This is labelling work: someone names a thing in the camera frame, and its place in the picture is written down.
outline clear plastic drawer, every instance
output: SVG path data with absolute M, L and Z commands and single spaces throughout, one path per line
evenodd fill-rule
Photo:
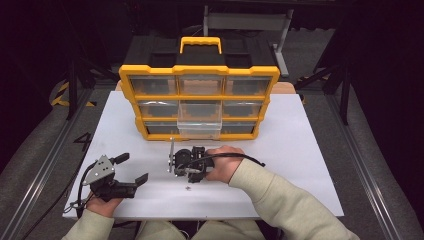
M 219 75 L 182 75 L 178 77 L 180 94 L 183 95 L 220 95 L 223 76 Z
M 223 101 L 224 117 L 257 117 L 262 101 Z
M 129 75 L 135 94 L 175 95 L 175 76 Z
M 177 122 L 144 122 L 149 134 L 178 134 Z
M 225 95 L 265 95 L 270 76 L 227 76 Z
M 221 101 L 180 101 L 177 126 L 181 137 L 218 139 L 222 127 Z
M 177 117 L 178 101 L 138 101 L 143 117 Z
M 251 134 L 256 122 L 223 122 L 221 134 Z

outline person's right hand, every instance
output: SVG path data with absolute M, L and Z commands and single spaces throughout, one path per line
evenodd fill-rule
M 218 153 L 241 153 L 244 154 L 240 148 L 231 146 L 222 146 L 220 148 L 208 149 L 207 154 L 213 155 Z M 209 181 L 221 181 L 223 183 L 229 183 L 233 177 L 234 172 L 240 165 L 243 157 L 216 157 L 213 158 L 215 167 L 212 171 L 206 173 L 206 179 Z

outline white tabletop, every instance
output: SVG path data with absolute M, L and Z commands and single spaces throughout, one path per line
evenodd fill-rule
M 176 142 L 182 148 L 221 145 L 240 147 L 293 184 L 309 191 L 336 216 L 343 216 L 337 193 L 312 132 L 300 98 L 296 94 L 273 94 L 259 136 L 244 141 Z M 72 188 L 69 202 L 77 199 L 78 184 L 85 169 L 102 155 L 109 158 L 130 153 L 130 159 L 115 165 L 115 179 L 134 180 L 149 173 L 134 199 L 125 199 L 116 209 L 122 219 L 237 219 L 257 218 L 249 197 L 241 190 L 219 182 L 188 183 L 187 177 L 168 173 L 170 143 L 146 141 L 137 131 L 134 112 L 121 91 L 110 93 L 90 148 Z M 89 193 L 84 187 L 83 197 Z M 76 218 L 75 210 L 63 214 Z

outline person's left hand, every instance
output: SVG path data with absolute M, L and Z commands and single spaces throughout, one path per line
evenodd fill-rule
M 91 197 L 90 201 L 87 202 L 86 207 L 88 210 L 100 214 L 104 217 L 112 218 L 113 212 L 116 207 L 124 200 L 123 198 L 112 198 L 109 202 L 103 201 L 103 199 L 96 196 Z

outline hand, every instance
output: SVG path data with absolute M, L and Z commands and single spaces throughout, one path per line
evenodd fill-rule
M 124 200 L 123 198 L 112 198 L 109 202 L 103 201 L 103 199 L 98 198 L 96 196 L 91 197 L 91 199 L 87 202 L 87 209 L 102 215 L 104 217 L 112 218 L 113 212 L 116 207 Z
M 218 153 L 241 153 L 244 154 L 240 148 L 234 148 L 231 146 L 222 146 L 220 148 L 208 149 L 207 154 L 213 155 Z M 209 181 L 221 181 L 223 183 L 229 183 L 233 177 L 234 172 L 240 165 L 243 157 L 216 157 L 213 158 L 215 167 L 209 173 L 206 173 L 206 179 Z

